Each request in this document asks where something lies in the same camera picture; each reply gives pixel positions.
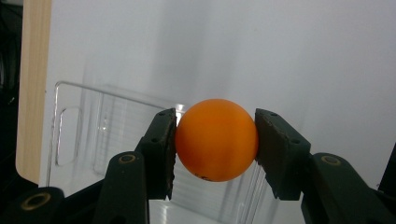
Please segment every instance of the ping pong ball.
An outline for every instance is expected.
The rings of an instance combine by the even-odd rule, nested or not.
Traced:
[[[193,105],[176,129],[177,155],[192,174],[208,181],[240,176],[257,154],[254,120],[240,105],[224,99]]]

